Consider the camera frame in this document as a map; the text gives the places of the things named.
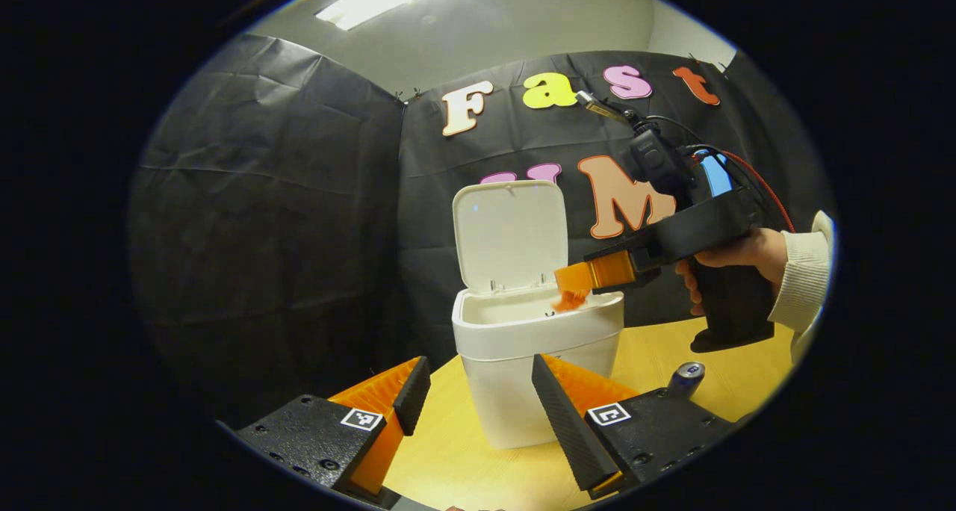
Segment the orange paper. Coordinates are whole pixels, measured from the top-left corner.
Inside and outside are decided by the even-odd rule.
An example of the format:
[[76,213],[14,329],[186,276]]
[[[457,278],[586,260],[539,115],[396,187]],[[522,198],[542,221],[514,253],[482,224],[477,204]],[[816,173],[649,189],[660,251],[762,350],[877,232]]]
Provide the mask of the orange paper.
[[577,365],[569,364],[569,362],[547,354],[542,354],[541,357],[544,358],[547,368],[550,369],[554,378],[564,389],[568,399],[571,400],[571,404],[574,405],[574,409],[581,417],[584,417],[588,409],[617,403],[639,395],[635,389],[602,377],[594,371],[578,368]]
[[554,311],[558,313],[575,310],[581,307],[581,304],[584,304],[584,299],[587,299],[589,292],[590,291],[562,291],[561,300],[558,303],[550,304],[550,306],[554,307]]
[[402,443],[404,432],[395,413],[395,399],[419,361],[420,357],[413,358],[329,397],[332,403],[385,416],[385,428],[349,478],[356,486],[373,495],[378,495],[382,490],[385,474]]

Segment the open lid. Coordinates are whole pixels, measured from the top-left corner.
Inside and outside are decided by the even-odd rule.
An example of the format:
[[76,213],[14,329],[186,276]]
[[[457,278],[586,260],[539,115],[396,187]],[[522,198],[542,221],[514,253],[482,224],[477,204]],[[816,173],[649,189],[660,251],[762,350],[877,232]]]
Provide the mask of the open lid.
[[491,293],[554,283],[568,266],[564,195],[548,181],[469,185],[451,205],[462,280]]

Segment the ceiling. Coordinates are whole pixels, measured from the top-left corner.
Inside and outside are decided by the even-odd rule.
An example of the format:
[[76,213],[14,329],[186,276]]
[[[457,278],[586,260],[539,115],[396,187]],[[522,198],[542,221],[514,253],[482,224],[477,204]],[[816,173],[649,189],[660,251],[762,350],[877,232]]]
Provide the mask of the ceiling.
[[314,49],[402,98],[416,87],[563,52],[687,55],[690,47],[697,58],[724,64],[735,52],[660,0],[416,0],[351,31],[314,16],[332,1],[293,1],[250,32]]

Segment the orange textured pad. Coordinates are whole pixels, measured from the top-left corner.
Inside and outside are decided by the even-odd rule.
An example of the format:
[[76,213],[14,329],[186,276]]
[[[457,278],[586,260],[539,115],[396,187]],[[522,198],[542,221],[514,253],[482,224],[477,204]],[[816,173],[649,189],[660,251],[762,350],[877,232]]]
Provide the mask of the orange textured pad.
[[581,417],[584,417],[588,409],[617,403],[639,395],[634,389],[604,378],[593,371],[578,368],[577,365],[547,354],[542,354],[541,357],[544,358],[547,368],[571,399],[571,404]]
[[554,311],[558,313],[577,309],[581,307],[584,300],[587,300],[589,292],[590,291],[564,291],[561,293],[561,300],[550,304],[550,306],[554,307]]
[[392,459],[395,459],[395,453],[402,443],[404,433],[393,405],[419,361],[420,357],[413,358],[329,397],[329,401],[333,403],[385,416],[382,420],[385,422],[385,429],[379,433],[379,437],[375,439],[372,447],[369,447],[368,453],[349,478],[349,481],[373,495],[378,495],[379,490],[382,490],[385,474],[388,473],[388,467],[392,466]]
[[591,269],[594,271],[595,287],[611,287],[633,283],[636,280],[634,267],[631,266],[631,256],[626,250],[604,255],[590,262]]
[[622,250],[555,270],[554,279],[561,292],[574,292],[635,282],[636,274],[631,256]]
[[580,262],[554,271],[557,290],[564,292],[590,291],[595,287],[591,263]]

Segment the black fabric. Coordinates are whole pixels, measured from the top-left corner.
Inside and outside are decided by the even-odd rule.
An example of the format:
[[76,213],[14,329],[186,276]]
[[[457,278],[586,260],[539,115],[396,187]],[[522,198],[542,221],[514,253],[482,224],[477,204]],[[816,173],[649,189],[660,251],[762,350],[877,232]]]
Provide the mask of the black fabric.
[[[602,72],[617,65],[638,69],[653,87],[652,95],[632,100],[612,96]],[[683,79],[673,75],[680,67],[702,75],[708,91],[719,96],[720,105],[706,105],[693,96]],[[400,144],[397,209],[400,279],[411,310],[410,341],[437,365],[455,354],[451,307],[465,286],[455,252],[451,202],[465,185],[478,184],[482,177],[500,171],[515,172],[523,179],[529,167],[561,164],[557,184],[565,199],[569,262],[580,261],[585,253],[614,240],[591,236],[593,191],[577,163],[591,156],[614,155],[626,147],[631,130],[578,107],[524,105],[523,82],[540,72],[560,72],[576,91],[587,89],[643,114],[679,120],[707,143],[741,156],[775,188],[798,229],[810,228],[817,209],[832,208],[829,196],[820,190],[826,188],[825,180],[822,171],[813,168],[815,151],[805,132],[791,113],[772,107],[781,100],[779,96],[757,95],[754,88],[759,85],[754,80],[738,86],[735,78],[722,75],[710,63],[647,52],[583,52],[517,61],[448,82],[409,100]],[[477,126],[454,136],[441,135],[445,124],[441,97],[486,79],[494,91],[484,95],[484,111],[471,114]],[[682,130],[667,123],[662,123],[662,130],[677,143],[689,142]],[[626,233],[629,228],[624,224]],[[690,306],[683,280],[665,270],[649,286],[627,293],[625,325],[690,318]]]
[[150,337],[212,415],[241,427],[396,364],[380,300],[402,112],[331,59],[250,34],[168,107],[134,172],[131,273]]
[[817,148],[774,82],[744,52],[734,55],[724,76],[727,94],[735,99],[732,105],[743,144],[759,151],[752,155],[752,164],[784,202],[796,231],[810,231],[817,211],[826,212],[839,225],[836,199],[820,156],[839,151]]

